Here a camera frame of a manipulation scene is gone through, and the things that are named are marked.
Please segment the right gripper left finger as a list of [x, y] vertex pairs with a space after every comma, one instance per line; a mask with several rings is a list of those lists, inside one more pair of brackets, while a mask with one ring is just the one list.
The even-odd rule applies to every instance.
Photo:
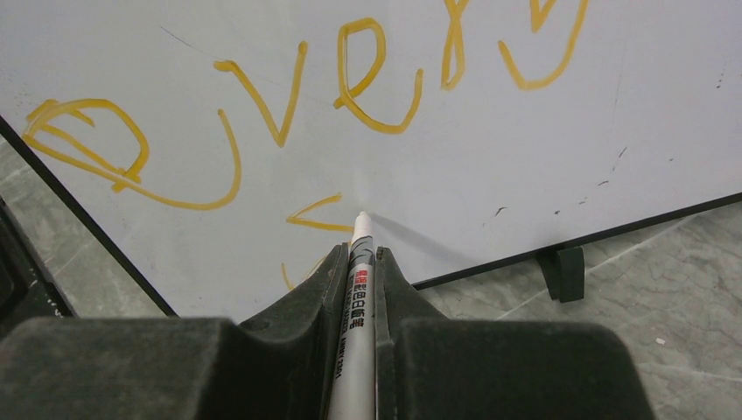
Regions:
[[4, 419], [322, 419], [348, 247], [227, 318], [33, 318], [1, 343]]

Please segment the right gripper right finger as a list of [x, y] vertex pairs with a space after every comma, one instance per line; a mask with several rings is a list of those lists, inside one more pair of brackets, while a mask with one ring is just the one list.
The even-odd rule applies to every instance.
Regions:
[[380, 419], [651, 419], [631, 354], [592, 323], [448, 318], [405, 279], [392, 251], [375, 266]]

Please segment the yellow marker pen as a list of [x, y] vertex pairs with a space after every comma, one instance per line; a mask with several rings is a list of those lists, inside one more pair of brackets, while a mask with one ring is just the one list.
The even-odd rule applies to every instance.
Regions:
[[349, 249], [329, 419], [375, 419], [375, 247], [372, 219], [361, 212]]

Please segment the black-framed whiteboard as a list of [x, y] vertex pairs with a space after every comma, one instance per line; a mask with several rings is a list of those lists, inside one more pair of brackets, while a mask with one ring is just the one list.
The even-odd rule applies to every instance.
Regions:
[[1, 115], [181, 316], [741, 190], [738, 1], [4, 1]]

